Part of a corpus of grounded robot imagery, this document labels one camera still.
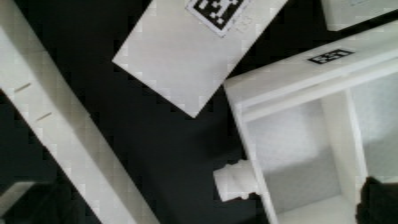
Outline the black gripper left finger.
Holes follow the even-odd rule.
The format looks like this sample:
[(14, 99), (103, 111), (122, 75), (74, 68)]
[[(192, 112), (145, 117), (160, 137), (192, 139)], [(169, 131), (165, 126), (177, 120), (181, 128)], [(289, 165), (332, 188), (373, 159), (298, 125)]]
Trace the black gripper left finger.
[(5, 214), (0, 224), (101, 224), (67, 183), (37, 184)]

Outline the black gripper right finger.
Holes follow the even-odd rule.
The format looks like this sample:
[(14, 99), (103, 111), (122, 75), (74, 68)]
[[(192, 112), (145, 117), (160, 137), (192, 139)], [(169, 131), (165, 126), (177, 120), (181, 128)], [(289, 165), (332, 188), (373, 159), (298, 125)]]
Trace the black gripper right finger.
[(398, 183), (366, 178), (360, 203), (355, 208), (357, 224), (398, 224)]

